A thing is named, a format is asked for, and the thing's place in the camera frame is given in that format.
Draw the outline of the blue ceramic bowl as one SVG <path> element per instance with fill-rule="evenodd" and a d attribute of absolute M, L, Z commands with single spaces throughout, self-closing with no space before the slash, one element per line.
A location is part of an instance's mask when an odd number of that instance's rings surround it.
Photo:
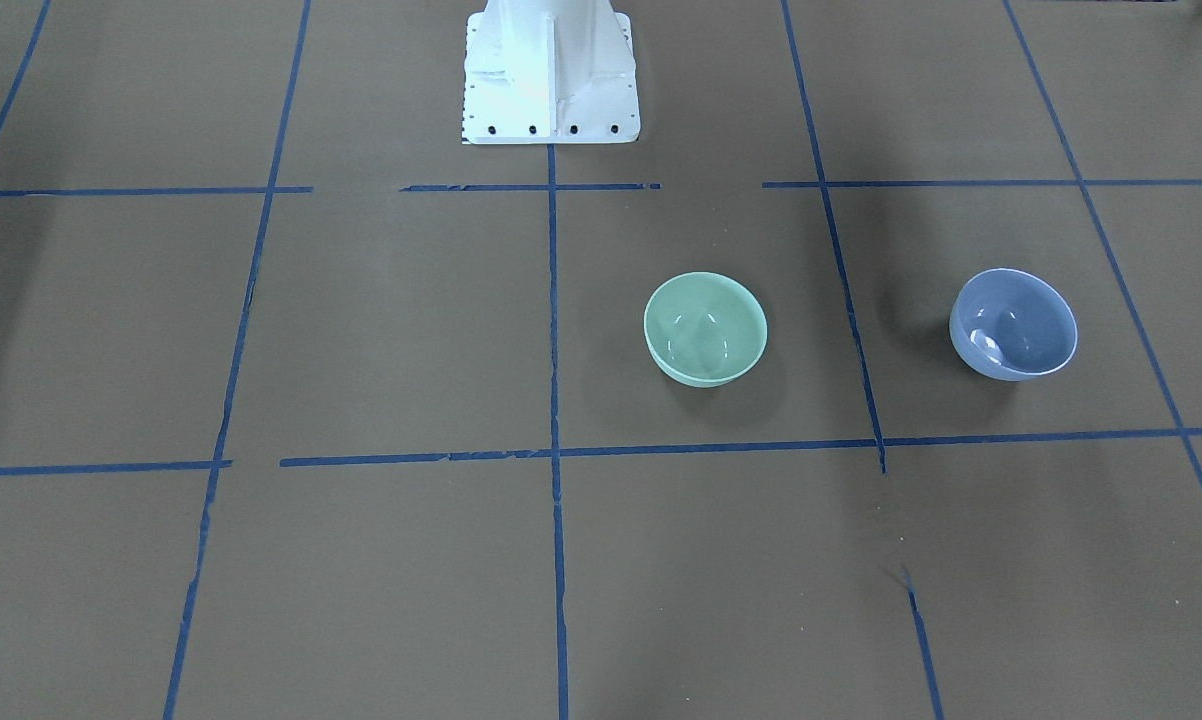
<path fill-rule="evenodd" d="M 1023 382 L 1071 364 L 1078 349 L 1076 316 L 1043 279 L 1020 269 L 972 275 L 950 309 L 950 343 L 972 371 Z"/>

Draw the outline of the green ceramic bowl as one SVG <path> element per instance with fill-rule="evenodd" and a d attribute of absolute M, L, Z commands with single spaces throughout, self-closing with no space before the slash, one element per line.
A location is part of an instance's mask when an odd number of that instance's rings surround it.
<path fill-rule="evenodd" d="M 653 364 L 671 381 L 709 389 L 732 383 L 764 356 L 769 323 L 752 292 L 728 275 L 688 272 L 664 281 L 643 310 Z"/>

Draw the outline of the brown paper table cover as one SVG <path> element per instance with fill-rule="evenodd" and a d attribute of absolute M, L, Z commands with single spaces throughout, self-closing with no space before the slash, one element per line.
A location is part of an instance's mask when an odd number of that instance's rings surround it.
<path fill-rule="evenodd" d="M 619 1 L 501 147 L 483 6 L 0 1 L 0 719 L 1202 719 L 1202 1 Z"/>

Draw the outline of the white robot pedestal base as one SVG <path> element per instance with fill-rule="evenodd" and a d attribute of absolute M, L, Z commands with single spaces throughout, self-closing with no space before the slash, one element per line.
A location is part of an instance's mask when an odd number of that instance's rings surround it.
<path fill-rule="evenodd" d="M 488 1 L 469 14 L 463 143 L 632 143 L 639 135 L 633 26 L 613 4 Z"/>

